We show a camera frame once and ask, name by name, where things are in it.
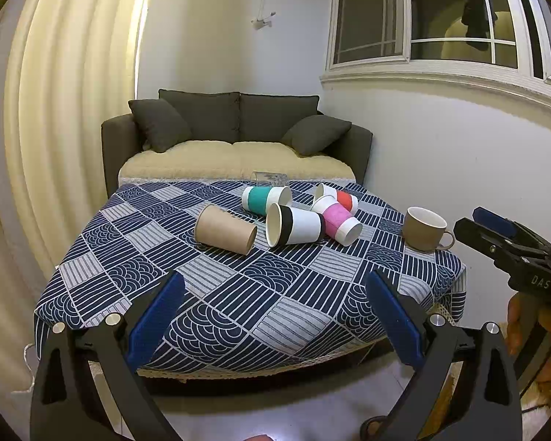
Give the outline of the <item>thumb at bottom edge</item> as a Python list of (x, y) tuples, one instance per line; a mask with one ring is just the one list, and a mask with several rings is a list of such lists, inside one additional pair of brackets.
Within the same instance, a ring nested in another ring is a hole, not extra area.
[(273, 441), (270, 436), (267, 436), (266, 434), (263, 435), (256, 435), (251, 438), (246, 439), (245, 441)]

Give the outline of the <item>person's hand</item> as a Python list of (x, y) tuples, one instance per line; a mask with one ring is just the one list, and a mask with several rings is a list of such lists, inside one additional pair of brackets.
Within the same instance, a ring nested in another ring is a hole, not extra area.
[(551, 381), (551, 306), (528, 294), (509, 300), (507, 336), (519, 391)]

